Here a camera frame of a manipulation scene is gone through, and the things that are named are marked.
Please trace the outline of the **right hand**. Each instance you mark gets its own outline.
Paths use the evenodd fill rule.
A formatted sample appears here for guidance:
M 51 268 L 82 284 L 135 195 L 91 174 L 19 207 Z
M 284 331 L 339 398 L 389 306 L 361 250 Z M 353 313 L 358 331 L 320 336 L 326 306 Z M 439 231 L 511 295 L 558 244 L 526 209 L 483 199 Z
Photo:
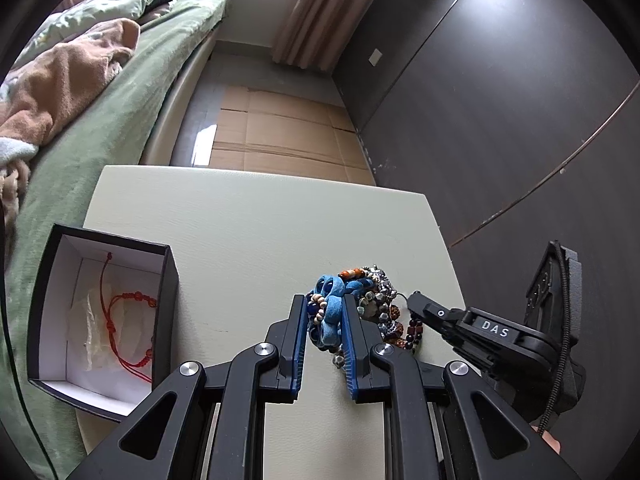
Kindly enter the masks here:
M 544 440 L 544 442 L 546 442 L 556 454 L 561 454 L 561 442 L 556 437 L 553 437 L 547 429 L 542 430 L 537 425 L 532 425 L 530 426 L 530 428 L 532 428 L 533 432 L 542 440 Z

